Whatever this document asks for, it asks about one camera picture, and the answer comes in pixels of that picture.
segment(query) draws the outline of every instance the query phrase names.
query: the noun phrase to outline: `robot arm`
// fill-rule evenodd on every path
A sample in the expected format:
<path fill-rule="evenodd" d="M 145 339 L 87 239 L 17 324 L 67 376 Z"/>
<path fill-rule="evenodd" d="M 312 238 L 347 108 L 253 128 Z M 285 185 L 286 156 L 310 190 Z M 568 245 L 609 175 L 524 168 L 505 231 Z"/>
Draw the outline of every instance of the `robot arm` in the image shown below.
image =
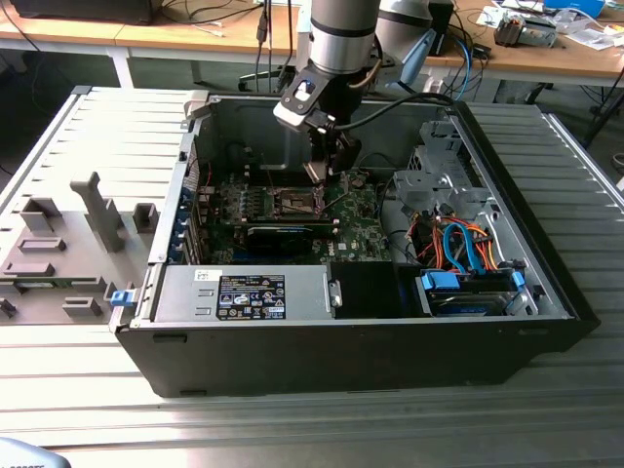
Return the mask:
<path fill-rule="evenodd" d="M 273 113 L 296 132 L 309 130 L 312 159 L 305 165 L 314 182 L 353 166 L 360 142 L 331 130 L 349 123 L 366 87 L 380 0 L 313 0 L 310 58 L 286 89 Z"/>
<path fill-rule="evenodd" d="M 426 5 L 423 0 L 312 0 L 308 64 L 273 113 L 282 125 L 308 131 L 312 158 L 304 167 L 314 182 L 353 167 L 361 143 L 336 127 L 349 124 L 360 106 L 366 85 L 381 66 L 381 44 L 404 62 L 413 55 L 414 43 L 422 43 L 418 39 L 431 24 Z M 371 67 L 373 44 L 378 60 Z"/>

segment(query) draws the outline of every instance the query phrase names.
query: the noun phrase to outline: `black computer case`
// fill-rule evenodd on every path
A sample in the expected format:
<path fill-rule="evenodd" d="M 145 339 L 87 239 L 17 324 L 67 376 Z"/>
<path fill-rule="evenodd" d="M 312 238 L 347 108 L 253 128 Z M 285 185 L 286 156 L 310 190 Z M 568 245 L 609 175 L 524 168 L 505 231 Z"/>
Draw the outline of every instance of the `black computer case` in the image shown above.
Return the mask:
<path fill-rule="evenodd" d="M 11 0 L 23 18 L 66 18 L 150 24 L 163 0 Z"/>

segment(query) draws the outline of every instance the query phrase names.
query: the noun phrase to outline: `electronic device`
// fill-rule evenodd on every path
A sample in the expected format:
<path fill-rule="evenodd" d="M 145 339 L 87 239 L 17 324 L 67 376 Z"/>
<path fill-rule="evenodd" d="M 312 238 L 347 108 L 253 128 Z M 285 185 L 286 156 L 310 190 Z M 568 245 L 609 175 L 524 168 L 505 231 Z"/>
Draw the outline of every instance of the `electronic device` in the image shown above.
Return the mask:
<path fill-rule="evenodd" d="M 429 13 L 431 14 L 431 28 L 436 31 L 436 38 L 429 51 L 430 56 L 442 54 L 449 29 L 450 17 L 454 5 L 451 0 L 429 0 Z"/>
<path fill-rule="evenodd" d="M 112 297 L 156 393 L 496 383 L 598 324 L 475 117 L 496 105 L 397 108 L 313 183 L 307 138 L 263 117 L 275 102 L 195 108 L 145 279 Z"/>
<path fill-rule="evenodd" d="M 557 40 L 555 25 L 540 17 L 526 18 L 505 12 L 494 30 L 494 42 L 499 46 L 553 47 Z"/>
<path fill-rule="evenodd" d="M 597 18 L 605 6 L 605 0 L 544 0 L 544 7 L 551 10 L 573 8 Z"/>
<path fill-rule="evenodd" d="M 69 18 L 150 24 L 163 0 L 11 0 L 24 18 Z"/>

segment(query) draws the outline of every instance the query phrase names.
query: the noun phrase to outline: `sticker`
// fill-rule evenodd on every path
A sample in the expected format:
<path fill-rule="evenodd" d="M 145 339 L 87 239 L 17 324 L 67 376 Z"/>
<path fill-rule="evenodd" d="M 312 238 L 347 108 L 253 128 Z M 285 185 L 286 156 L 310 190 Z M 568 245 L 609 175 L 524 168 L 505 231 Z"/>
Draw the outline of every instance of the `sticker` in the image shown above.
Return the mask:
<path fill-rule="evenodd" d="M 53 288 L 52 283 L 16 283 L 18 288 L 35 289 L 35 288 Z"/>
<path fill-rule="evenodd" d="M 218 281 L 223 270 L 195 270 L 195 281 Z"/>
<path fill-rule="evenodd" d="M 218 303 L 219 311 L 216 317 L 219 320 L 284 320 L 286 319 L 284 276 L 220 276 Z"/>

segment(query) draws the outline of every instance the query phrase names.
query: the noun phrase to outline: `side panel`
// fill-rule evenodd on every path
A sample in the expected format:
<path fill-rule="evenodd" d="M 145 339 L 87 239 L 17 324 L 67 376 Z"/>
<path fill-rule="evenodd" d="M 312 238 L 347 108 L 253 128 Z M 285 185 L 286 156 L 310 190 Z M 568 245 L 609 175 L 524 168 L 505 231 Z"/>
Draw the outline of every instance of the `side panel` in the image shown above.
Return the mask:
<path fill-rule="evenodd" d="M 367 391 L 502 383 L 591 327 L 540 324 L 123 329 L 117 338 L 163 397 Z"/>

